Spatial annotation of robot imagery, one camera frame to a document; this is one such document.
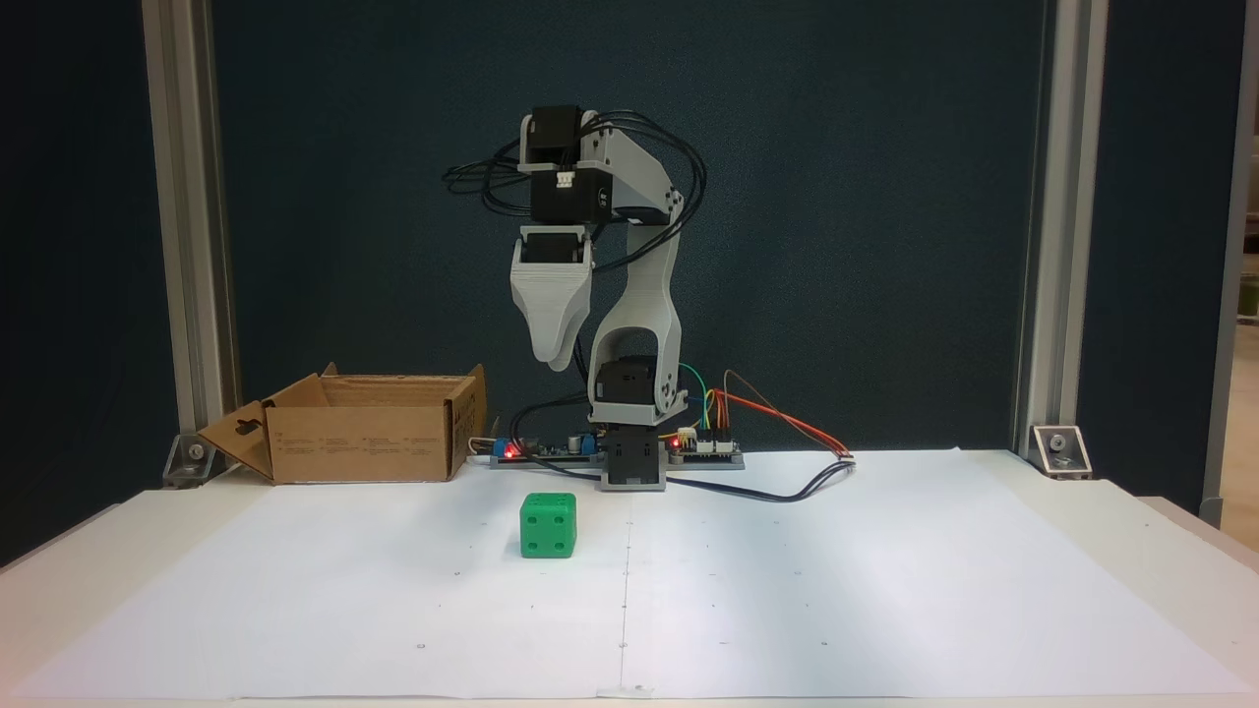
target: orange wire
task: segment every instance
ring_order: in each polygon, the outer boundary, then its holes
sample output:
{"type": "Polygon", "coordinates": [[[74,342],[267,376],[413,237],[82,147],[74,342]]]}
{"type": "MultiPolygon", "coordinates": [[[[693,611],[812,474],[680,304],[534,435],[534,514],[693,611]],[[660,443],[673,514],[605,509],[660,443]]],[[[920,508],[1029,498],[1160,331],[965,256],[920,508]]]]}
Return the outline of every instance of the orange wire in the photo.
{"type": "Polygon", "coordinates": [[[787,413],[782,413],[782,412],[774,411],[773,408],[769,408],[768,406],[762,406],[760,403],[755,403],[753,401],[748,401],[747,398],[740,398],[740,397],[738,397],[738,396],[735,396],[733,393],[726,393],[725,391],[721,391],[720,388],[716,388],[714,391],[716,392],[715,396],[718,397],[719,401],[729,398],[730,401],[734,401],[735,403],[738,403],[740,406],[747,406],[748,408],[754,408],[757,411],[760,411],[762,413],[769,413],[771,416],[778,416],[778,417],[783,418],[784,421],[787,421],[788,423],[799,426],[799,427],[802,427],[802,428],[812,432],[813,435],[823,438],[825,441],[830,442],[835,447],[836,451],[842,452],[845,455],[849,452],[847,446],[844,445],[842,442],[840,442],[835,436],[832,436],[828,432],[825,432],[825,431],[821,431],[818,428],[815,428],[813,426],[806,423],[805,421],[801,421],[799,418],[796,418],[793,416],[788,416],[787,413]]]}

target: robotic arm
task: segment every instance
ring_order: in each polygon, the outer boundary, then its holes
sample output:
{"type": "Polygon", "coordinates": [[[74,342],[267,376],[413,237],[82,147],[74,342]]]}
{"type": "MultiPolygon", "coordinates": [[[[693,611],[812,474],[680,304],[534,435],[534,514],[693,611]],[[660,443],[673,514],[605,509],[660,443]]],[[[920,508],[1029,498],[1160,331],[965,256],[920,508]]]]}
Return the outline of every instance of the robotic arm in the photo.
{"type": "Polygon", "coordinates": [[[663,489],[656,426],[686,408],[679,389],[682,328],[670,295],[685,199],[663,166],[614,122],[575,106],[535,108],[520,123],[520,164],[530,215],[511,261],[511,295],[529,323],[534,357],[563,370],[590,312],[592,227],[630,223],[621,299],[599,324],[587,396],[590,422],[608,427],[604,489],[663,489]],[[655,355],[624,355],[636,333],[655,355]]]}

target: white paper sheet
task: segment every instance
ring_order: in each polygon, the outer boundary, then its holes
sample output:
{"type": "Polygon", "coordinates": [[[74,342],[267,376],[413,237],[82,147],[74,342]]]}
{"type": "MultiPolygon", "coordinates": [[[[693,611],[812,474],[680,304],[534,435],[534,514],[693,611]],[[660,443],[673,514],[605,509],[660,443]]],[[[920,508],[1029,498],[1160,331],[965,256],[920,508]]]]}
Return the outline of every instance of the white paper sheet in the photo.
{"type": "MultiPolygon", "coordinates": [[[[720,476],[787,490],[822,464],[749,455],[720,476]]],[[[15,693],[1245,690],[968,454],[886,452],[793,505],[483,469],[277,488],[15,693]],[[519,557],[520,503],[543,490],[578,494],[572,559],[519,557]]]]}
{"type": "MultiPolygon", "coordinates": [[[[788,491],[827,456],[773,460],[788,491]]],[[[633,529],[624,674],[656,698],[1248,690],[964,452],[791,505],[675,486],[633,529]]]]}

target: black cable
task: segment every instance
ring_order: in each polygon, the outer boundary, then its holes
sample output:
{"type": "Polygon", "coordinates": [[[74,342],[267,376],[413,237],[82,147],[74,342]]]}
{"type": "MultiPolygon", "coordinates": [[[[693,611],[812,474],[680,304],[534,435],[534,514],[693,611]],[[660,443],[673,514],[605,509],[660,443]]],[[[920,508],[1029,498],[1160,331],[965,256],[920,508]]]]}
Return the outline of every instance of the black cable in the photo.
{"type": "MultiPolygon", "coordinates": [[[[596,266],[593,271],[596,273],[612,271],[633,263],[635,261],[642,258],[647,253],[661,247],[671,238],[681,233],[681,229],[686,223],[689,223],[695,213],[699,210],[700,204],[704,203],[704,194],[708,188],[708,165],[704,163],[703,156],[695,150],[689,142],[663,128],[656,121],[648,118],[647,116],[637,111],[607,111],[599,113],[592,121],[587,122],[580,127],[577,135],[577,140],[593,135],[603,130],[619,130],[622,132],[637,135],[660,142],[667,147],[671,147],[680,152],[689,163],[691,170],[691,184],[687,189],[686,202],[682,204],[682,210],[674,222],[661,231],[658,234],[648,239],[646,243],[636,248],[633,252],[627,253],[619,258],[616,258],[608,263],[596,266]]],[[[512,185],[521,184],[529,179],[529,175],[520,175],[516,173],[516,166],[519,164],[519,157],[512,161],[507,157],[507,152],[520,146],[520,139],[512,140],[511,142],[500,147],[494,157],[488,160],[482,160],[480,163],[470,163],[467,165],[461,165],[458,168],[451,168],[442,175],[442,180],[447,183],[447,190],[453,194],[478,194],[481,197],[481,203],[486,209],[509,217],[528,217],[530,215],[529,207],[524,204],[512,204],[506,202],[494,194],[497,189],[509,188],[512,185]],[[480,179],[480,186],[477,189],[456,189],[456,185],[461,181],[473,181],[480,179]]],[[[568,150],[562,156],[560,161],[568,164],[572,159],[572,150],[568,150]]],[[[598,241],[599,236],[603,233],[603,227],[606,224],[599,224],[596,227],[594,232],[590,234],[590,241],[598,241]]]]}
{"type": "Polygon", "coordinates": [[[856,462],[849,459],[840,459],[831,462],[821,472],[817,472],[813,479],[808,480],[803,488],[796,494],[773,494],[769,491],[760,491],[759,489],[747,489],[743,486],[734,486],[729,484],[721,484],[715,481],[704,480],[690,480],[682,477],[666,477],[672,484],[680,484],[682,486],[692,486],[695,489],[706,489],[709,491],[716,491],[720,494],[731,494],[734,496],[743,496],[747,499],[755,499],[758,501],[776,501],[778,504],[791,504],[792,501],[801,501],[808,499],[818,489],[822,488],[832,476],[841,471],[851,470],[856,467],[856,462]]]}
{"type": "Polygon", "coordinates": [[[582,351],[582,335],[573,339],[573,362],[577,364],[577,373],[582,377],[582,385],[590,380],[590,370],[585,368],[585,355],[582,351]]]}
{"type": "Polygon", "coordinates": [[[599,480],[599,475],[589,475],[589,474],[585,474],[585,472],[577,472],[577,471],[573,471],[573,470],[565,470],[564,467],[560,467],[559,465],[553,465],[553,464],[548,462],[546,460],[543,460],[543,459],[538,457],[536,455],[530,455],[529,451],[525,450],[525,442],[524,442],[524,440],[520,437],[520,423],[524,422],[524,420],[530,413],[534,413],[536,411],[541,411],[543,408],[558,408],[560,406],[578,406],[578,404],[582,404],[582,403],[585,403],[585,391],[582,391],[579,393],[572,393],[569,396],[564,396],[564,397],[556,398],[555,401],[548,401],[545,403],[534,403],[533,406],[526,406],[526,407],[521,408],[519,412],[516,412],[516,414],[511,417],[511,422],[507,425],[507,435],[511,437],[511,442],[512,442],[512,445],[516,446],[516,450],[520,452],[520,456],[524,457],[525,460],[529,460],[530,462],[534,462],[536,465],[546,467],[548,470],[550,470],[553,472],[556,472],[556,474],[560,474],[560,475],[564,475],[564,476],[568,476],[568,477],[578,477],[578,479],[583,479],[583,480],[598,481],[599,480]]]}
{"type": "MultiPolygon", "coordinates": [[[[541,411],[543,408],[556,408],[556,407],[560,407],[560,406],[578,406],[578,404],[582,404],[582,403],[585,403],[585,402],[587,402],[587,394],[583,391],[583,392],[579,392],[579,393],[572,393],[569,396],[564,396],[562,398],[556,398],[555,401],[548,401],[545,403],[535,403],[533,406],[526,406],[525,408],[521,408],[515,416],[511,417],[511,422],[507,426],[507,435],[511,437],[511,442],[512,442],[512,445],[516,446],[516,450],[520,452],[520,455],[524,459],[529,460],[530,462],[540,465],[540,466],[543,466],[543,467],[545,467],[545,469],[548,469],[548,470],[550,470],[553,472],[558,472],[558,474],[564,475],[564,476],[578,477],[578,479],[584,479],[584,480],[596,480],[597,481],[597,480],[601,479],[601,475],[590,475],[590,474],[585,474],[585,472],[577,472],[577,471],[573,471],[573,470],[565,470],[565,469],[560,467],[559,465],[553,465],[551,462],[541,460],[540,457],[538,457],[535,455],[530,455],[529,451],[525,450],[524,440],[520,437],[520,425],[531,413],[534,413],[536,411],[541,411]]],[[[721,482],[715,482],[715,481],[692,480],[692,479],[685,479],[685,477],[669,477],[669,476],[666,476],[665,480],[670,481],[670,482],[674,482],[674,484],[680,484],[682,486],[690,486],[690,488],[695,488],[695,489],[705,489],[705,490],[709,490],[709,491],[716,491],[719,494],[730,494],[730,495],[734,495],[734,496],[743,496],[745,499],[755,499],[758,501],[773,501],[773,503],[778,503],[778,504],[791,504],[793,501],[801,501],[803,499],[808,499],[815,493],[817,493],[817,490],[822,489],[822,486],[827,481],[830,481],[831,477],[833,477],[835,475],[837,475],[837,474],[840,474],[842,471],[852,470],[855,467],[856,467],[856,462],[852,459],[850,459],[850,457],[840,457],[835,462],[831,462],[830,465],[827,465],[826,467],[823,467],[821,472],[818,472],[817,475],[815,475],[813,479],[808,480],[808,482],[805,486],[802,486],[801,490],[797,491],[796,494],[773,494],[773,493],[769,493],[769,491],[762,491],[759,489],[747,489],[747,488],[743,488],[743,486],[734,486],[734,485],[721,484],[721,482]]]]}

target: yellow wire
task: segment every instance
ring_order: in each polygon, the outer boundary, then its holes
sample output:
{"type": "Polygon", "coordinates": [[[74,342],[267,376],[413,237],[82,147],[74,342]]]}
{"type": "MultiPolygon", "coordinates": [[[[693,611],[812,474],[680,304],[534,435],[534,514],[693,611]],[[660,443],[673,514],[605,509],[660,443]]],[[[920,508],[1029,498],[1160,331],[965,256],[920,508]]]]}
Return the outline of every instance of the yellow wire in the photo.
{"type": "MultiPolygon", "coordinates": [[[[714,392],[710,388],[709,392],[704,394],[704,413],[700,414],[699,420],[695,421],[695,425],[691,426],[692,428],[700,427],[700,422],[704,423],[704,427],[709,427],[708,412],[709,412],[709,408],[713,407],[713,402],[714,401],[716,401],[716,392],[714,392]]],[[[677,433],[676,432],[671,432],[669,435],[661,435],[661,436],[656,436],[656,437],[658,437],[660,440],[667,440],[670,437],[674,437],[675,435],[677,435],[677,433]]]]}

